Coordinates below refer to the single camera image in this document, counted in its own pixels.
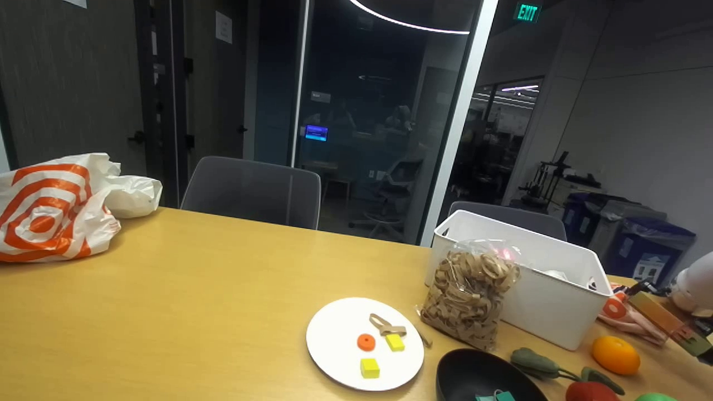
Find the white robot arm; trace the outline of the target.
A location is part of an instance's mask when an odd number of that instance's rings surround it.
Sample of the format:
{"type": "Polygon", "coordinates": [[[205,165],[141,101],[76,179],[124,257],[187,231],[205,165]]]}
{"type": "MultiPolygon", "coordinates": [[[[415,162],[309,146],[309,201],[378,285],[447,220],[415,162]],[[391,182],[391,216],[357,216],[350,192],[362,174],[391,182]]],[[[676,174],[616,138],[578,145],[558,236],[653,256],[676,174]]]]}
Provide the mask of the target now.
{"type": "Polygon", "coordinates": [[[693,330],[693,319],[713,310],[713,251],[679,270],[664,296],[647,282],[632,285],[627,303],[691,355],[713,362],[713,342],[693,330]]]}

